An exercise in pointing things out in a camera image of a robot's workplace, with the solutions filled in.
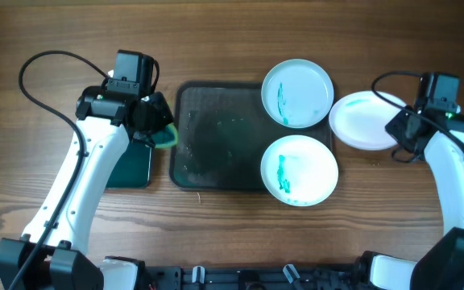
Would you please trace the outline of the light blue plate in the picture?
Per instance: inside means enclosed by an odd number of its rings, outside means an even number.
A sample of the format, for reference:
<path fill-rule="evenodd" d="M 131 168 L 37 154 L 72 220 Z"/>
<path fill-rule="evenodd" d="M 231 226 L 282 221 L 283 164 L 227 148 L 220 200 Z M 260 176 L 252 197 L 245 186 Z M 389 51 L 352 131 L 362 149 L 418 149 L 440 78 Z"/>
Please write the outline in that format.
<path fill-rule="evenodd" d="M 329 74 L 310 60 L 290 59 L 277 64 L 265 76 L 261 101 L 277 123 L 293 129 L 318 124 L 334 102 Z"/>

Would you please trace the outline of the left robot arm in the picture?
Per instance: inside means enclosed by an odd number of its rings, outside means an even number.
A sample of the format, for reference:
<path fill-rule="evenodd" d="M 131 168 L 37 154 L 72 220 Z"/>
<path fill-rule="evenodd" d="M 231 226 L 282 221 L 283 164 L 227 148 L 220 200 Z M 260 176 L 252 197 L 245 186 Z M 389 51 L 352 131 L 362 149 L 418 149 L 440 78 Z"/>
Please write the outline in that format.
<path fill-rule="evenodd" d="M 178 143 L 174 117 L 156 89 L 157 60 L 120 50 L 112 74 L 86 88 L 76 120 L 37 106 L 73 130 L 68 153 L 46 199 L 18 239 L 0 241 L 0 280 L 5 289 L 156 289 L 145 263 L 109 257 L 96 265 L 87 257 L 94 215 L 115 165 L 131 144 L 166 149 Z"/>

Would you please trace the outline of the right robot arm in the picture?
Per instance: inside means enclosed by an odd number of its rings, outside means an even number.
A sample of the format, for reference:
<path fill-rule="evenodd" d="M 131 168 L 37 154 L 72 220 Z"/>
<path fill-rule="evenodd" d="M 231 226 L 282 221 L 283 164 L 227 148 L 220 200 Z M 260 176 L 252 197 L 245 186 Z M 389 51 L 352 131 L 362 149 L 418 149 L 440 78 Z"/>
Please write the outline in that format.
<path fill-rule="evenodd" d="M 362 256 L 359 279 L 373 289 L 464 289 L 464 115 L 457 103 L 459 79 L 444 72 L 414 75 L 413 106 L 400 106 L 385 126 L 410 161 L 424 160 L 441 204 L 443 237 L 419 261 L 375 252 Z"/>

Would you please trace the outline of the white plate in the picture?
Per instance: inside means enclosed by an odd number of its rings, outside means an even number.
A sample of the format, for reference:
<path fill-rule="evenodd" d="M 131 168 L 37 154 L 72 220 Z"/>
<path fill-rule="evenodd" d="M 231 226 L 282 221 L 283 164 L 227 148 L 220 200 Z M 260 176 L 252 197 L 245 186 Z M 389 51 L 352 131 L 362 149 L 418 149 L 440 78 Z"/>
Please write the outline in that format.
<path fill-rule="evenodd" d="M 377 97 L 372 91 L 359 91 L 342 97 L 329 112 L 329 126 L 345 144 L 364 151 L 380 151 L 397 142 L 385 126 L 400 109 Z"/>
<path fill-rule="evenodd" d="M 289 135 L 277 139 L 263 153 L 260 175 L 267 191 L 292 206 L 323 202 L 338 184 L 338 163 L 320 141 Z"/>

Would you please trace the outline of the green yellow sponge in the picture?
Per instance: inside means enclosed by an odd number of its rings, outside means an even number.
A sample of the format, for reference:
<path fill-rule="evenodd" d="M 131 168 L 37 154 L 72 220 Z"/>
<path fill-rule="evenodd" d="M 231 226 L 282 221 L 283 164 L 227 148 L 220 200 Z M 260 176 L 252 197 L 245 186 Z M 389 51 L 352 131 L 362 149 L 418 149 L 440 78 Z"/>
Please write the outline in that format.
<path fill-rule="evenodd" d="M 167 149 L 178 144 L 179 134 L 173 123 L 168 124 L 163 130 L 155 132 L 151 139 L 155 144 L 155 148 Z"/>

